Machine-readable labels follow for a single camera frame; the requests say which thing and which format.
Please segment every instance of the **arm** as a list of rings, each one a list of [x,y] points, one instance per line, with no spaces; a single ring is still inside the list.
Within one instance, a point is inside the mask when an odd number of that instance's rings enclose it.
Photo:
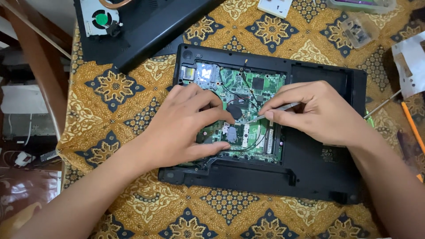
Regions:
[[[302,114],[274,110],[302,102]],[[326,82],[283,86],[259,114],[314,139],[345,145],[371,192],[375,208],[392,238],[425,235],[425,187],[381,135]]]
[[[175,86],[145,132],[64,190],[12,238],[88,238],[109,205],[141,174],[230,148],[227,142],[195,143],[196,134],[217,120],[235,122],[216,95],[196,84]]]

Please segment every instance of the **left hand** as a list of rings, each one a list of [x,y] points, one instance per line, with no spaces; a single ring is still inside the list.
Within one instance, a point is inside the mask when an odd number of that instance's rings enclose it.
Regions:
[[[145,170],[174,166],[229,149],[227,142],[195,143],[197,133],[217,120],[233,124],[222,100],[197,84],[176,85],[153,117],[148,128],[123,145],[126,155],[142,162]]]

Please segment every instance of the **forearm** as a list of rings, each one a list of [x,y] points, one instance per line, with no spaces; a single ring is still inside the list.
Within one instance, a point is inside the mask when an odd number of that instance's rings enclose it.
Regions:
[[[13,236],[18,238],[86,239],[99,218],[142,171],[118,151],[34,215]]]
[[[349,150],[391,237],[422,238],[425,188],[401,158],[375,131]]]

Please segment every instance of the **patterned tablecloth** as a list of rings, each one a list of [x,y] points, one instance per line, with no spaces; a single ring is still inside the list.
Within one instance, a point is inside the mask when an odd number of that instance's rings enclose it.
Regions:
[[[293,0],[286,19],[257,10],[257,0],[227,0],[184,33],[194,45],[365,70],[366,108],[393,94],[398,73],[391,45],[421,31],[409,21],[421,0],[398,0],[395,10],[368,17],[379,39],[354,49],[340,24],[350,12],[325,0]],[[65,132],[57,146],[66,163],[64,188],[92,171],[147,127],[169,90],[175,55],[151,58],[128,75],[113,65],[84,62],[75,30]],[[424,95],[405,99],[425,138]],[[375,129],[424,175],[425,158],[400,106],[373,115]],[[186,187],[140,176],[115,200],[91,238],[377,238],[386,236],[370,203],[342,206],[286,196]]]

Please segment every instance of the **fingernail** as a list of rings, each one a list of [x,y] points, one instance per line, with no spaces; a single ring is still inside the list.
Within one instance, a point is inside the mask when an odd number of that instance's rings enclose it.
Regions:
[[[266,111],[266,112],[264,113],[264,115],[266,116],[266,119],[268,119],[268,120],[273,120],[273,112],[271,112],[271,111]]]

